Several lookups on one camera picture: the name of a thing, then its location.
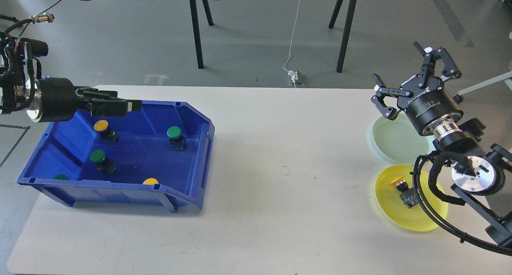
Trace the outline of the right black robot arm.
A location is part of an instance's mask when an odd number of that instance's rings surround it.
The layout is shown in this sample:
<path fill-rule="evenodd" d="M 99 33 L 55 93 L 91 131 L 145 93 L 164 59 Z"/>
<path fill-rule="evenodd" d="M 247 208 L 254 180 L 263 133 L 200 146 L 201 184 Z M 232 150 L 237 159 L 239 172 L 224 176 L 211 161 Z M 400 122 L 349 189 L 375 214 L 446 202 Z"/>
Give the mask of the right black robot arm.
<path fill-rule="evenodd" d="M 419 155 L 411 172 L 415 202 L 435 224 L 458 237 L 461 243 L 510 256 L 511 214 L 496 215 L 476 196 L 501 191 L 506 182 L 504 171 L 511 171 L 511 153 L 498 144 L 493 144 L 490 152 L 484 152 L 479 142 L 485 126 L 479 119 L 459 124 L 463 117 L 459 103 L 463 98 L 450 96 L 444 84 L 462 74 L 447 50 L 423 48 L 418 42 L 414 46 L 423 57 L 419 74 L 399 88 L 386 87 L 382 78 L 373 74 L 376 86 L 371 101 L 384 118 L 395 120 L 404 112 L 419 136 L 434 136 L 434 151 Z M 435 211 L 420 182 L 426 161 L 433 164 L 428 173 L 428 189 L 443 202 L 474 209 L 489 222 L 485 231 L 492 243 L 461 231 Z"/>

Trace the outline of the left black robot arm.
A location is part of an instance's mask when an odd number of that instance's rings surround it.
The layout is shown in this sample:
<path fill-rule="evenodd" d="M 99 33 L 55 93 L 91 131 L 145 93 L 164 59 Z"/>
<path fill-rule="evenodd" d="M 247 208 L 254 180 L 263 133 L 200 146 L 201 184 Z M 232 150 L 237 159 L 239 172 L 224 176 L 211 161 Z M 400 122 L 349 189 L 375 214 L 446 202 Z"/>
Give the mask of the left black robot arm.
<path fill-rule="evenodd" d="M 25 111 L 33 122 L 49 123 L 71 120 L 77 111 L 99 118 L 141 111 L 140 100 L 119 98 L 116 91 L 74 86 L 66 78 L 42 76 L 40 57 L 48 55 L 47 43 L 15 37 L 11 31 L 30 23 L 51 23 L 53 14 L 9 20 L 12 25 L 1 31 L 1 114 Z"/>

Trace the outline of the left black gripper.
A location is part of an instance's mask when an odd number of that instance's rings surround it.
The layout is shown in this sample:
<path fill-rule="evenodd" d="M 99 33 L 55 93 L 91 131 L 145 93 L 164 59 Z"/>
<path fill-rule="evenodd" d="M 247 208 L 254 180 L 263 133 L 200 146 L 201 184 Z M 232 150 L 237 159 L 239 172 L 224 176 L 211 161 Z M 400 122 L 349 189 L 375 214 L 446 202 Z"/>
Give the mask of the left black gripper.
<path fill-rule="evenodd" d="M 141 100 L 117 99 L 117 91 L 75 87 L 66 78 L 36 79 L 34 90 L 27 116 L 35 123 L 68 121 L 83 108 L 94 117 L 126 116 L 128 112 L 142 109 Z M 81 97 L 90 101 L 84 103 Z"/>

